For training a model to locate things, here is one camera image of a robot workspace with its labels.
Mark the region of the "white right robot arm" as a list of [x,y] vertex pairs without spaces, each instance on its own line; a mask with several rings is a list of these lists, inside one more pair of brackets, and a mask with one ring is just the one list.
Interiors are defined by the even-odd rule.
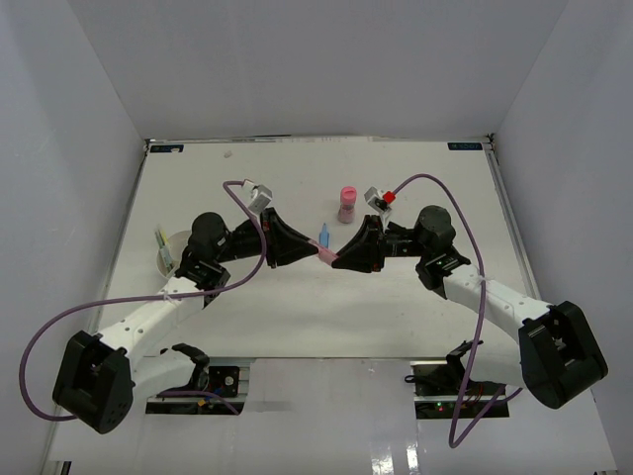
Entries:
[[[384,225],[374,215],[331,262],[335,269],[379,272],[388,257],[415,257],[422,285],[441,298],[474,312],[517,345],[507,353],[475,349],[468,342],[448,354],[448,386],[467,395],[482,381],[528,390],[542,405],[559,409],[608,374],[606,360],[580,307],[554,305],[484,278],[453,244],[449,212],[423,208],[411,229]],[[468,360],[474,355],[475,361]]]

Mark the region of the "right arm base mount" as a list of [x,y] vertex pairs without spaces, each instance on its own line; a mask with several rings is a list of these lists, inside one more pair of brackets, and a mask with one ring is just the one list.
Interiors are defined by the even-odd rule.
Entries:
[[[412,387],[418,421],[452,419],[461,378],[446,363],[413,365],[404,380]],[[460,418],[472,420],[493,397],[497,388],[496,383],[470,381],[460,408]]]

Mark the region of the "pink correction tape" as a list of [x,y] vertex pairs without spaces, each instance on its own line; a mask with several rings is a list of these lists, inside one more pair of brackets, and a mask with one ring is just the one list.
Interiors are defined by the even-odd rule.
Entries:
[[316,248],[318,259],[328,266],[332,266],[333,262],[338,258],[335,252],[313,239],[309,240],[309,244]]

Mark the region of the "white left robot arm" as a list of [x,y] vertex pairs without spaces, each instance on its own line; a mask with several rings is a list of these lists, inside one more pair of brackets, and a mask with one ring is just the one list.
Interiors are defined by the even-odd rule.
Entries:
[[159,343],[226,290],[227,262],[260,256],[270,267],[317,254],[317,243],[286,225],[272,208],[231,231],[213,212],[191,227],[180,265],[155,298],[95,334],[68,342],[53,400],[100,434],[116,428],[134,400],[210,397],[210,357],[187,343]]

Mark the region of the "blue correction tape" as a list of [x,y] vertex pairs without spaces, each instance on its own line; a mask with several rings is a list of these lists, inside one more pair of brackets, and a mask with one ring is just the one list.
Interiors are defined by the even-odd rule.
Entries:
[[329,248],[330,233],[327,223],[323,223],[318,235],[318,243],[320,246]]

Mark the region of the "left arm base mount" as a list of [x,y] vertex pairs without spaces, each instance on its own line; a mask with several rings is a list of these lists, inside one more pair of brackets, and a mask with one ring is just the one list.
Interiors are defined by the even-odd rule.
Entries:
[[207,395],[149,399],[148,415],[163,416],[238,416],[241,414],[249,384],[246,366],[210,366],[207,386],[200,391]]

